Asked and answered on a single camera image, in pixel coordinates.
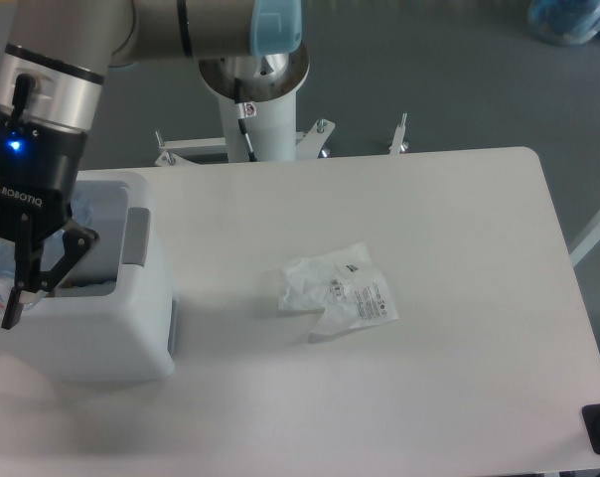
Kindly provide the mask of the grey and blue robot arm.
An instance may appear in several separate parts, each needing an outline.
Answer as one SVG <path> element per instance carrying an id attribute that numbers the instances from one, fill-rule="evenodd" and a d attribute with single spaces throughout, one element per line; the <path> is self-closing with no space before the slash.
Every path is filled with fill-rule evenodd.
<path id="1" fill-rule="evenodd" d="M 0 242 L 14 247 L 1 312 L 16 326 L 98 244 L 71 196 L 107 71 L 144 56 L 291 54 L 297 1 L 20 1 L 0 69 Z"/>

